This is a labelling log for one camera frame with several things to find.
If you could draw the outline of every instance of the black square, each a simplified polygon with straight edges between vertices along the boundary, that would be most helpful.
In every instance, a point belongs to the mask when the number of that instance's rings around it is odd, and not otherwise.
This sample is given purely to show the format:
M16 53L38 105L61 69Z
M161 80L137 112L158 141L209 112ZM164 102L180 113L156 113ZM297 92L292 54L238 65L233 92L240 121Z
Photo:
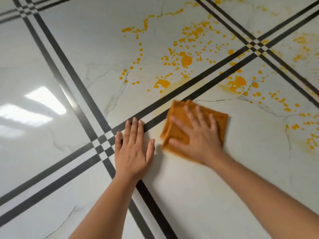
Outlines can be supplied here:
M102 143L104 143L104 142L107 141L107 138L106 138L106 136L103 134L102 136L100 136L100 137L98 138L98 141L100 142L100 144L102 144Z
M109 147L108 149L105 150L105 153L108 157L114 154L114 150L112 147Z
M102 145L98 145L96 148L95 148L96 152L98 154L102 153L104 151L104 149L102 148Z
M110 143L111 146L115 144L115 137L111 137L108 142Z

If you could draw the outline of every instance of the forearm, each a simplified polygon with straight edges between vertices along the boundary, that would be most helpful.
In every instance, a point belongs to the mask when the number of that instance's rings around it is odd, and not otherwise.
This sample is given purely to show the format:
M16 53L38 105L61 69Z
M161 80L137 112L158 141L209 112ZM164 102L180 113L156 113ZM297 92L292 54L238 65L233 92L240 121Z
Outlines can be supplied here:
M211 167L273 238L318 238L319 216L228 155Z
M120 239L135 184L115 176L70 239Z

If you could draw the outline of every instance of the cloth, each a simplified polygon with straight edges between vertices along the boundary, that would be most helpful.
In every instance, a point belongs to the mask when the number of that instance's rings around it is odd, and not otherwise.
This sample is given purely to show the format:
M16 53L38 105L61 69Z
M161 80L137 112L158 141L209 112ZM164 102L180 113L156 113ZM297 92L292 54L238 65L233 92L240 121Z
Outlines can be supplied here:
M176 155L179 155L183 158L186 158L188 160L194 161L191 157L187 156L186 154L182 153L178 149L174 148L172 145L168 143L170 138L175 138L179 141L181 141L184 144L189 144L189 137L175 124L170 122L169 117L170 116L175 116L179 120L181 120L183 123L185 123L188 127L192 127L188 117L185 114L184 111L184 106L187 105L192 112L193 116L198 119L197 117L197 112L195 110L195 107L197 104L192 102L191 100L187 100L186 102L184 101L176 101L174 100L166 117L166 123L164 125L163 131L160 135L160 138L163 140L162 143L162 149L173 152ZM228 119L228 114L217 112L214 110L211 110L207 107L200 106L201 111L204 115L204 118L210 127L211 123L209 120L209 114L213 114L217 127L218 127L218 135L220 138L221 145L223 146L224 143L224 137L225 137L225 131L226 131L226 126L227 126L227 119Z

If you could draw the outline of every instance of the microfiber cloth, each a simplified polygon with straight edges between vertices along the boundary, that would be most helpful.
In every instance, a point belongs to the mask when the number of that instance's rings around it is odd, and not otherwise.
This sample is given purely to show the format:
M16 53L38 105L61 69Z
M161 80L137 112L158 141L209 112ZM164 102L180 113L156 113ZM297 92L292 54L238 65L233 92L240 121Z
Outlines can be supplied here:
M174 154L181 156L183 158L186 158L188 160L194 161L191 157L182 153L181 151L174 148L172 145L170 145L168 143L170 138L175 138L184 144L189 144L189 137L178 126L173 124L169 119L170 116L173 115L177 119L179 119L183 123L185 123L188 127L193 128L187 115L185 114L185 111L184 111L185 105L187 105L189 107L193 116L198 120L197 112L195 110L195 107L197 106L197 104L195 104L191 100L187 100L186 102L174 100L169 111L168 111L166 123L165 123L163 131L160 135L160 138L163 140L162 149L173 152ZM211 122L209 120L209 114L213 114L213 116L216 120L216 123L217 123L218 135L220 138L220 142L221 142L221 145L223 145L226 126L227 126L228 114L217 112L217 111L211 110L211 109L204 107L204 106L200 106L200 108L201 108L201 111L202 111L204 118L205 118L209 127L211 125Z

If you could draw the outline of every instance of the bare skin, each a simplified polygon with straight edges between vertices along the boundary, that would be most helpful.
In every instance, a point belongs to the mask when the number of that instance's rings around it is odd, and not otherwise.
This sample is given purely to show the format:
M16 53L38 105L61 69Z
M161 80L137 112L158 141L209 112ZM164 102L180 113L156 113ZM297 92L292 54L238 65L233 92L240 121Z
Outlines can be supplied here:
M169 143L212 168L237 193L272 238L319 238L319 216L226 154L220 145L213 116L210 116L211 127L208 127L200 108L196 109L198 120L185 107L193 129L171 116L171 121L189 136L189 144L174 139ZM138 123L136 118L132 127L126 123L122 147L120 133L117 133L116 176L71 239L122 237L133 190L146 174L155 151L153 139L147 151L143 151L143 134L143 123Z

